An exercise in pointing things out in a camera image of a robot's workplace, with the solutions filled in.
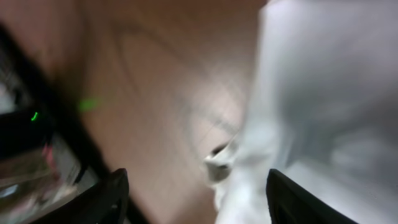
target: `black frame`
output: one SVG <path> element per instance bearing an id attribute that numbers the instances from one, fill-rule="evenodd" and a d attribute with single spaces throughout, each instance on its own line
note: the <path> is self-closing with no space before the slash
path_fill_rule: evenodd
<path id="1" fill-rule="evenodd" d="M 111 173 L 105 166 L 102 155 L 91 140 L 77 114 L 65 105 L 65 101 L 44 79 L 43 73 L 35 63 L 27 59 L 16 45 L 6 29 L 0 24 L 0 44 L 14 62 L 13 69 L 27 88 L 31 97 L 40 106 L 44 106 L 57 122 L 57 132 L 70 146 L 80 161 L 81 171 L 75 182 L 79 182 L 87 168 L 92 168 L 99 179 L 107 178 Z M 149 223 L 135 203 L 129 199 L 126 216 L 131 223 Z"/>
<path id="2" fill-rule="evenodd" d="M 272 224 L 356 224 L 277 169 L 269 171 L 267 199 Z"/>

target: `white cloth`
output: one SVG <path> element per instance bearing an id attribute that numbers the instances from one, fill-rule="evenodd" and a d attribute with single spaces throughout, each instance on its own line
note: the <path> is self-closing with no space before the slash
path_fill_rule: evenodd
<path id="1" fill-rule="evenodd" d="M 358 223 L 396 223 L 397 12 L 376 0 L 278 0 L 261 11 L 246 122 L 205 159 L 217 224 L 270 223 L 271 167 Z"/>

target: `blurry object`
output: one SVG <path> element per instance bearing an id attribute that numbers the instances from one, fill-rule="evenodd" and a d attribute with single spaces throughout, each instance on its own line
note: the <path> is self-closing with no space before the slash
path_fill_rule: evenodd
<path id="1" fill-rule="evenodd" d="M 79 194 L 83 193 L 84 191 L 88 190 L 90 187 L 94 186 L 99 181 L 100 181 L 100 179 L 95 174 L 93 169 L 91 167 L 87 168 L 87 170 L 84 171 L 84 174 L 78 181 L 78 184 L 77 184 L 78 193 Z"/>
<path id="2" fill-rule="evenodd" d="M 12 213 L 16 207 L 23 211 L 31 209 L 35 203 L 32 200 L 36 199 L 37 203 L 46 201 L 46 192 L 58 185 L 55 175 L 43 158 L 41 149 L 1 161 L 1 216 L 7 216 L 5 214 Z"/>
<path id="3" fill-rule="evenodd" d="M 0 161 L 0 223 L 19 223 L 75 195 L 59 176 L 50 146 Z"/>
<path id="4" fill-rule="evenodd" d="M 269 171 L 267 199 L 273 224 L 355 224 L 276 169 Z"/>
<path id="5" fill-rule="evenodd" d="M 52 151 L 53 164 L 59 172 L 60 178 L 64 183 L 73 185 L 81 169 L 81 164 L 59 134 L 53 135 L 51 143 L 54 148 Z"/>
<path id="6" fill-rule="evenodd" d="M 35 107 L 1 114 L 0 127 L 0 161 L 44 146 L 54 132 L 51 118 Z"/>
<path id="7" fill-rule="evenodd" d="M 118 169 L 71 202 L 33 224 L 122 224 L 128 200 L 127 172 L 125 169 Z"/>
<path id="8" fill-rule="evenodd" d="M 223 149 L 233 159 L 218 180 L 217 224 L 271 222 L 271 168 L 354 222 L 397 223 L 397 11 L 367 0 L 280 0 L 261 11 L 245 124 L 230 144 L 238 149 Z"/>
<path id="9" fill-rule="evenodd" d="M 26 88 L 15 74 L 12 60 L 0 45 L 0 114 L 26 108 L 32 104 Z"/>
<path id="10" fill-rule="evenodd" d="M 0 82 L 0 114 L 10 113 L 15 109 L 14 101 L 7 90 L 7 86 Z"/>

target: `floor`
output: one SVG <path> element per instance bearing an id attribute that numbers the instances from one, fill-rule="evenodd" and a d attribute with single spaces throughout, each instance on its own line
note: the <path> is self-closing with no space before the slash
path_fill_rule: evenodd
<path id="1" fill-rule="evenodd" d="M 151 223 L 213 223 L 201 159 L 239 129 L 263 0 L 0 0 L 0 20 Z"/>

